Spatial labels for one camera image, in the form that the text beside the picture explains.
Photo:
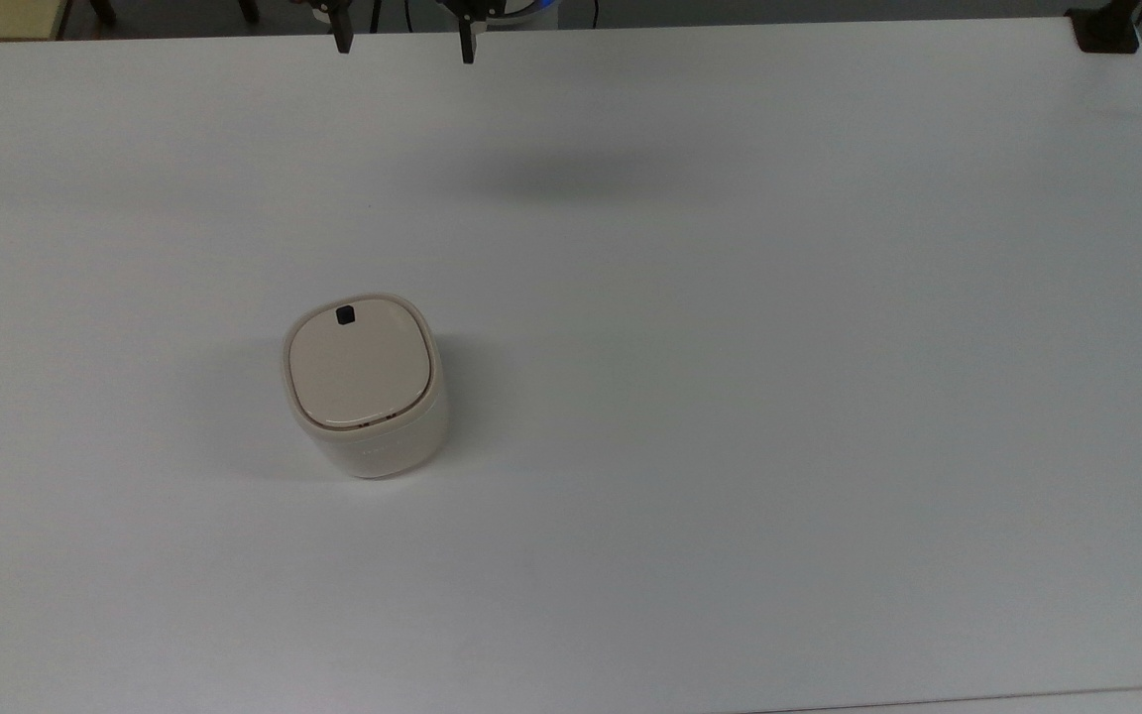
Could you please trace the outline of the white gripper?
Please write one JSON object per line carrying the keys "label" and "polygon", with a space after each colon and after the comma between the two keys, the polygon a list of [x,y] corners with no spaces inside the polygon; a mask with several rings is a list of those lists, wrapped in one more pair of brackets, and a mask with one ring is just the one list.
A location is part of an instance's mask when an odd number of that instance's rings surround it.
{"label": "white gripper", "polygon": [[[349,54],[354,38],[349,18],[352,1],[300,1],[300,5],[308,5],[312,13],[325,18],[330,23],[337,51]],[[477,33],[485,31],[488,23],[500,22],[509,14],[507,1],[441,0],[436,5],[443,6],[447,13],[453,15],[465,64],[475,63]]]}

